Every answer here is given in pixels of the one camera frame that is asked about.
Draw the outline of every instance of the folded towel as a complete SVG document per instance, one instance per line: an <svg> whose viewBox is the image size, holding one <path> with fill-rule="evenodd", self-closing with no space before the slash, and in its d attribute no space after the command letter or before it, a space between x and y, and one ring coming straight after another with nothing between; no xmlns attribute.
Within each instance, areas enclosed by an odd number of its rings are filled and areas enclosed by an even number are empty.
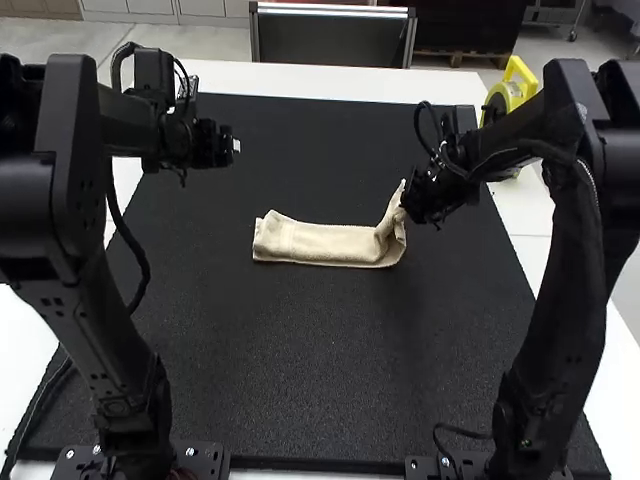
<svg viewBox="0 0 640 480"><path fill-rule="evenodd" d="M304 223L270 210L264 218L256 218L253 259L329 267L395 265L407 248L406 212L400 206L404 184L402 180L376 227Z"/></svg>

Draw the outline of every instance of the white table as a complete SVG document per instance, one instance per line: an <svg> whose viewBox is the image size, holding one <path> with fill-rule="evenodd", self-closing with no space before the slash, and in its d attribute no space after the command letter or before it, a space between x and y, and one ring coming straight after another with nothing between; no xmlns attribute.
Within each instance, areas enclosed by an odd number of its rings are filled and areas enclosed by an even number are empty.
<svg viewBox="0 0 640 480"><path fill-rule="evenodd" d="M477 112L487 93L480 77L471 72L200 60L184 64L190 74L200 76L200 90L213 93L406 104L429 100L434 104L470 104ZM114 163L116 188L124 208L135 192L142 170L139 162L131 159L118 159ZM549 252L553 202L531 167L525 168L517 180L490 185L490 190L531 289L537 294ZM105 244L114 230L109 221ZM0 311L0 384L4 387L0 397L0 447L4 450L57 341L40 317L7 286L0 286ZM605 353L585 412L614 480L638 478L634 461L640 451L639 371L640 348L610 303ZM44 480L49 478L52 468L51 464L20 462L13 478ZM234 480L301 476L327 478L303 473L232 472Z"/></svg>

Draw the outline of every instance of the cloth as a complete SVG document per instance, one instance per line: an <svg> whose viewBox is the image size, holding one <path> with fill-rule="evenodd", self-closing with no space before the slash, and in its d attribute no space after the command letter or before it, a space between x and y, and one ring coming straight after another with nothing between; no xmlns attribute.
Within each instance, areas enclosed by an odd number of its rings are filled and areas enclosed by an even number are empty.
<svg viewBox="0 0 640 480"><path fill-rule="evenodd" d="M253 259L329 267L393 266L407 248L406 212L400 206L404 185L402 180L375 227L317 225L270 210L264 218L256 218Z"/></svg>

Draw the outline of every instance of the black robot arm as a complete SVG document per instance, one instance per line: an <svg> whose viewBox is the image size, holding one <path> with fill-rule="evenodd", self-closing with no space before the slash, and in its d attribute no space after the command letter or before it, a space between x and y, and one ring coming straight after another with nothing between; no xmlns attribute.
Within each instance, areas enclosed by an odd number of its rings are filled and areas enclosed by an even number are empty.
<svg viewBox="0 0 640 480"><path fill-rule="evenodd" d="M46 66L0 56L0 283L41 315L88 384L102 451L115 459L104 468L134 480L170 471L171 396L106 261L110 156L140 156L147 172L225 166L235 140L197 117L197 78L183 79L176 105L173 57L130 51L136 80L125 93L98 84L87 56Z"/></svg>
<svg viewBox="0 0 640 480"><path fill-rule="evenodd" d="M402 203L418 223L443 222L477 201L482 182L538 158L556 204L529 331L494 406L496 451L480 471L458 462L461 479L547 479L565 466L604 350L607 301L638 244L639 73L611 61L592 75L583 61L554 60L533 99L484 128L448 132L414 169Z"/></svg>

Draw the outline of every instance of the black mat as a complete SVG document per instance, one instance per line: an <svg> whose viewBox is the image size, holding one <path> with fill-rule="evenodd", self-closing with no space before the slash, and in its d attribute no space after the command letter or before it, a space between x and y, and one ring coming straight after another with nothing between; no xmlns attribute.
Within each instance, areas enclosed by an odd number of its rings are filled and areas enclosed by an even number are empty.
<svg viewBox="0 0 640 480"><path fill-rule="evenodd" d="M169 173L146 176L126 213L153 269L134 320L167 367L175 437L241 455L397 462L436 453L437 421L489 430L534 300L486 191L441 232L409 224L392 269L251 259L254 218L270 208L377 223L422 158L412 107L206 96L201 108L234 125L242 156L192 172L186 190ZM118 235L109 260L129 298L138 267ZM25 455L92 443L89 412L76 377ZM608 478L584 418L569 465Z"/></svg>

